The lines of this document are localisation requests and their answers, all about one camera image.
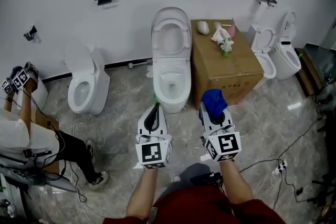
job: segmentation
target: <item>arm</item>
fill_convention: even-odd
[[[231,204],[238,205],[254,199],[250,186],[242,178],[234,162],[221,162],[220,170],[226,195]]]
[[[12,102],[13,102],[13,97],[14,97],[14,91],[10,92],[5,101],[4,105],[4,110],[11,112],[12,111]]]
[[[29,94],[32,94],[33,87],[34,87],[34,81],[32,79],[29,79],[28,82],[25,84],[24,93],[22,97],[22,105],[20,110],[20,119],[26,124],[29,137],[30,137],[30,120],[31,120],[31,107],[32,107],[32,101],[30,100]]]
[[[145,170],[127,206],[126,216],[142,220],[149,217],[156,188],[158,169]]]

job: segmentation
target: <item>toilet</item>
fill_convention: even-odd
[[[274,78],[277,73],[276,67],[268,56],[268,52],[271,51],[275,41],[276,33],[270,26],[250,25],[245,36],[250,43],[251,50],[264,70],[264,76],[253,88],[258,89],[267,80]]]
[[[300,59],[291,44],[296,33],[295,13],[288,12],[282,22],[278,39],[269,55],[277,68],[277,78],[285,80],[301,69]]]
[[[191,89],[191,23],[176,7],[159,10],[152,21],[153,84],[163,109],[176,113]]]
[[[65,48],[64,56],[72,73],[68,91],[70,108],[75,113],[98,115],[105,106],[110,84],[99,49],[92,45],[71,44]]]

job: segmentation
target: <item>marble floor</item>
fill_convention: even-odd
[[[78,184],[87,197],[86,204],[98,215],[83,206],[77,194],[51,187],[32,187],[29,194],[33,200],[28,199],[28,207],[33,216],[62,224],[91,221],[97,224],[102,222],[100,216],[124,216],[128,200],[142,173],[141,170],[132,169],[137,162],[137,122],[153,104],[153,82],[146,77],[146,72],[146,66],[108,70],[111,82],[103,112],[99,116],[77,115],[75,136],[84,141],[88,138],[95,140],[99,153],[96,168],[104,169],[110,175],[104,188],[91,191],[83,174],[74,165],[80,177]],[[62,131],[72,134],[75,115],[67,102],[70,81],[71,78],[67,78],[46,84],[49,97],[44,112],[57,118]],[[230,106],[229,110],[242,140],[243,150],[236,157],[239,169],[260,160],[278,157],[318,117],[314,103],[310,98],[305,98],[295,77],[286,81],[269,80],[240,104]],[[166,114],[166,121],[169,133],[173,136],[173,152],[169,167],[159,172],[156,196],[167,187],[173,174],[200,162],[200,156],[205,154],[199,138],[203,134],[203,127],[190,100],[180,113]],[[303,193],[298,199],[317,194],[318,187],[312,186],[310,182],[312,179],[321,179],[328,170],[323,133],[317,133],[321,124],[315,124],[283,156],[288,162],[287,181],[297,188],[303,187]],[[213,172],[219,171],[217,163],[208,160],[206,164]],[[255,193],[265,175],[275,168],[276,162],[260,163],[242,172],[242,175]],[[66,176],[70,178],[69,167]],[[271,208],[280,181],[281,177],[273,178],[272,182],[267,177],[258,193],[258,198]],[[309,223],[315,214],[313,208],[312,203],[297,204],[293,189],[282,183],[275,210],[286,223]]]

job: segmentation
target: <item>sneaker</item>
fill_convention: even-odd
[[[86,141],[86,148],[87,148],[87,150],[88,150],[88,152],[90,153],[90,155],[91,155],[91,161],[92,161],[92,164],[95,164],[96,163],[96,158],[94,157],[95,155],[95,146],[94,146],[94,141],[93,140],[91,140],[91,139],[88,139],[87,141]]]
[[[101,171],[100,173],[96,173],[96,175],[97,175],[96,181],[89,183],[89,187],[92,190],[100,188],[102,185],[106,183],[107,179],[109,178],[109,174],[106,173],[106,171]]]
[[[179,182],[181,181],[180,175],[176,174],[172,176],[172,182]]]

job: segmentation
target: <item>black pants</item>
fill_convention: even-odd
[[[75,138],[62,131],[59,132],[62,137],[57,134],[59,153],[56,155],[55,160],[59,161],[64,159],[66,161],[77,163],[79,168],[83,171],[86,180],[88,182],[94,182],[97,179],[96,171],[91,161],[91,154],[88,152],[83,140]]]

